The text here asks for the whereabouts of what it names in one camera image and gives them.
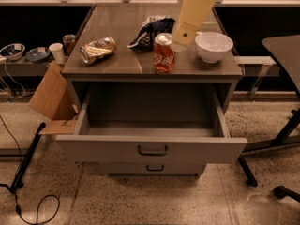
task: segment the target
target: bowl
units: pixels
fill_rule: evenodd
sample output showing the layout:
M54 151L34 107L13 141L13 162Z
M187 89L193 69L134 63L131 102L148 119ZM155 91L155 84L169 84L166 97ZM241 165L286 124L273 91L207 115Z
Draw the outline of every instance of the bowl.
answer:
M26 59L32 63L42 63L48 60L51 52L46 47L38 47L26 54Z
M25 46L21 43L13 43L5 46L0 50L0 55L8 60L17 61L23 57Z
M223 59L233 47L233 41L228 36L214 32L199 33L195 41L197 54L207 63Z

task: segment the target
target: gray tabletop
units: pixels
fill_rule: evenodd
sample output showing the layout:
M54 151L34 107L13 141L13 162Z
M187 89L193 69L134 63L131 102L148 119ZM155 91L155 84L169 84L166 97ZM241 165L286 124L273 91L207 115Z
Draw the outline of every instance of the gray tabletop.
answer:
M300 93L300 35L269 37L262 41L278 65L286 70Z
M191 44L185 52L176 54L175 67L172 74L159 75L153 64L153 51L132 50L128 44L137 36L143 22L148 16L167 15L176 18L176 3L111 3L98 4L90 20L78 40L72 55L69 57L63 75L67 78L99 78L99 77L139 77L159 78L205 77L239 79L242 77L240 67L231 52L215 63L207 64L195 52L195 44ZM206 30L216 30L215 26L204 25ZM80 57L80 47L90 41L112 37L116 42L116 51L107 59L87 66Z

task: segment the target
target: red soda can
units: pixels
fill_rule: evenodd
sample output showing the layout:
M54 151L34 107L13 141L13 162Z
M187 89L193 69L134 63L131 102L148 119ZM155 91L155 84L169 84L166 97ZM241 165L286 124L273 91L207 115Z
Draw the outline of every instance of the red soda can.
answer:
M154 65L160 74L173 71L175 64L175 52L170 48L172 34L158 34L154 40Z

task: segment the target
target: cardboard box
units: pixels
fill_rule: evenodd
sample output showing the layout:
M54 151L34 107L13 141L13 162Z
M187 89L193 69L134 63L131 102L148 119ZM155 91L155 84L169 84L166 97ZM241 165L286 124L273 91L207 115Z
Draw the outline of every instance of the cardboard box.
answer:
M40 134L69 134L75 128L76 122L69 122L76 115L74 103L61 71L52 62L29 101L30 107L52 120Z

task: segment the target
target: cabinet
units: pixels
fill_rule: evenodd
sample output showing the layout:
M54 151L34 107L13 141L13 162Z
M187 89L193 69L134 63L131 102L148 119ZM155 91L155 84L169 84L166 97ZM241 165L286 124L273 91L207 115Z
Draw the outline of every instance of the cabinet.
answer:
M200 175L207 163L237 160L247 140L231 138L224 118L242 76L233 55L206 64L191 46L176 55L172 74L160 75L152 52L127 48L147 16L175 13L174 4L97 6L63 70L81 107L74 134L57 137L68 158L143 175ZM218 29L209 20L203 29ZM105 33L117 51L87 67L79 47Z

